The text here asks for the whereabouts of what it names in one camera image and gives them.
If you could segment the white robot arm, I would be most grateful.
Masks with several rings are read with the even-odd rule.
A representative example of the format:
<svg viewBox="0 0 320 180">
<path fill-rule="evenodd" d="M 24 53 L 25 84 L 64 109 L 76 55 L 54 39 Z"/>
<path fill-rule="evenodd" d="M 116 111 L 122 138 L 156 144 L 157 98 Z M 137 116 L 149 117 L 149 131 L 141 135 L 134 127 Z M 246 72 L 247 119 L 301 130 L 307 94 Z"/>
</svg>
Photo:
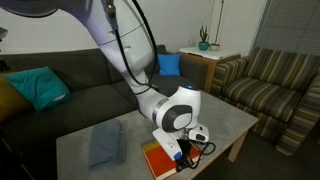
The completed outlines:
<svg viewBox="0 0 320 180">
<path fill-rule="evenodd" d="M 41 18 L 63 10 L 75 17 L 126 80 L 135 94 L 140 113 L 158 126 L 153 136 L 177 165 L 191 168 L 183 142 L 206 143 L 208 129 L 198 123 L 201 93 L 179 87 L 167 97 L 150 83 L 145 68 L 158 58 L 156 43 L 136 0 L 0 0 L 13 14 Z"/>
</svg>

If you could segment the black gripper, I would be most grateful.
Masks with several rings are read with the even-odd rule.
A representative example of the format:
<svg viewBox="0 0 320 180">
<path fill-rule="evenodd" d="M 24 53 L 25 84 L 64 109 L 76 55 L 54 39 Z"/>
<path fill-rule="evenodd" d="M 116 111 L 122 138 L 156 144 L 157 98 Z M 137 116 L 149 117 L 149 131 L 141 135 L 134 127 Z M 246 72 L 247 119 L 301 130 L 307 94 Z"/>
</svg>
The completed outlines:
<svg viewBox="0 0 320 180">
<path fill-rule="evenodd" d="M 196 168 L 196 162 L 190 157 L 191 144 L 187 140 L 179 140 L 178 144 L 182 150 L 181 158 L 176 161 L 176 171 L 180 172 L 183 170 L 182 164 L 188 164 L 191 169 Z"/>
</svg>

